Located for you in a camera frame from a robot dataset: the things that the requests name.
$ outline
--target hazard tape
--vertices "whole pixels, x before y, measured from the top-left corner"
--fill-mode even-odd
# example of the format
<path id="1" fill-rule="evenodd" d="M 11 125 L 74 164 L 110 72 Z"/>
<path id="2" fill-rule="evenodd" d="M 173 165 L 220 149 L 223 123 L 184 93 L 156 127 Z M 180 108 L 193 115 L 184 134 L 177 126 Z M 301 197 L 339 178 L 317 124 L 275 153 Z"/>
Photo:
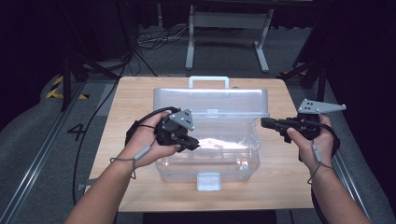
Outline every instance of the hazard tape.
<path id="1" fill-rule="evenodd" d="M 47 99 L 48 98 L 58 98 L 58 99 L 63 99 L 64 95 L 61 93 L 56 93 L 59 85 L 61 84 L 61 82 L 64 80 L 64 76 L 59 75 L 55 81 L 52 84 L 52 87 L 49 90 L 49 93 L 47 93 Z M 87 100 L 88 98 L 90 98 L 89 94 L 81 94 L 78 99 L 80 100 Z"/>

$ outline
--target open lid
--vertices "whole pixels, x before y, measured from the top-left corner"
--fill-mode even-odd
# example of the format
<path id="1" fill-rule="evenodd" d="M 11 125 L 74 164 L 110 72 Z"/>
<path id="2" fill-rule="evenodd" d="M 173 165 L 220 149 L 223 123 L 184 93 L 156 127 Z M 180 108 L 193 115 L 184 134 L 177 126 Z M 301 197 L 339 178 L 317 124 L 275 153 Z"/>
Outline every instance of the open lid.
<path id="1" fill-rule="evenodd" d="M 228 78 L 224 89 L 195 89 L 190 87 L 154 89 L 154 110 L 167 106 L 191 109 L 194 119 L 256 119 L 267 118 L 267 89 L 229 89 Z"/>

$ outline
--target plastic storage box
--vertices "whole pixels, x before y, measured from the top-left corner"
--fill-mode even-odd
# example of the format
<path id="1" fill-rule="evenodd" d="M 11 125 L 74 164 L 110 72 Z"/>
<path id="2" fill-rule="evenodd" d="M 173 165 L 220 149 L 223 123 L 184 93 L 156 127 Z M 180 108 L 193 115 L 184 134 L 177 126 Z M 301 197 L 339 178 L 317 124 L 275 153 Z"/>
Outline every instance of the plastic storage box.
<path id="1" fill-rule="evenodd" d="M 196 79 L 225 80 L 223 89 L 195 89 Z M 220 189 L 225 181 L 247 181 L 260 166 L 255 119 L 267 118 L 266 89 L 229 89 L 227 77 L 191 77 L 186 89 L 155 89 L 154 110 L 167 106 L 191 109 L 200 141 L 155 162 L 165 182 L 198 182 L 198 190 Z"/>

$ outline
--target light wood surface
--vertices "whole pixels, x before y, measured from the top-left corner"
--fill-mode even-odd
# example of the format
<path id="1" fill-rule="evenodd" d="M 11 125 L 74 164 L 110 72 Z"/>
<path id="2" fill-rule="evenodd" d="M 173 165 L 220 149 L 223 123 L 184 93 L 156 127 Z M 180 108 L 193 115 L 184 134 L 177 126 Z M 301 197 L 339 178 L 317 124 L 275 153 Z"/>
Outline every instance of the light wood surface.
<path id="1" fill-rule="evenodd" d="M 123 148 L 126 131 L 135 120 L 153 110 L 154 88 L 187 88 L 186 77 L 123 77 L 117 88 L 90 178 L 97 178 Z M 217 88 L 217 82 L 199 81 L 194 88 Z M 296 116 L 285 83 L 280 79 L 230 78 L 230 88 L 265 88 L 271 118 Z M 221 191 L 198 191 L 196 183 L 165 183 L 154 164 L 136 170 L 136 180 L 120 205 L 121 212 L 210 211 L 312 208 L 309 173 L 298 161 L 298 148 L 279 133 L 264 129 L 257 119 L 261 139 L 261 165 L 247 182 L 226 182 Z"/>

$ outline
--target white handle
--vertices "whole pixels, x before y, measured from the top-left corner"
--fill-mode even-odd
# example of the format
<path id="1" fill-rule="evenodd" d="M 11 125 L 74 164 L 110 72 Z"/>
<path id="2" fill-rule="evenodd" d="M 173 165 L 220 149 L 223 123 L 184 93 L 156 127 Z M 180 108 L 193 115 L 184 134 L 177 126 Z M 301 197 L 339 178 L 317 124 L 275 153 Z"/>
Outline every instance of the white handle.
<path id="1" fill-rule="evenodd" d="M 195 77 L 189 78 L 189 88 L 193 88 L 193 81 L 224 81 L 224 88 L 230 88 L 230 79 L 227 77 Z"/>

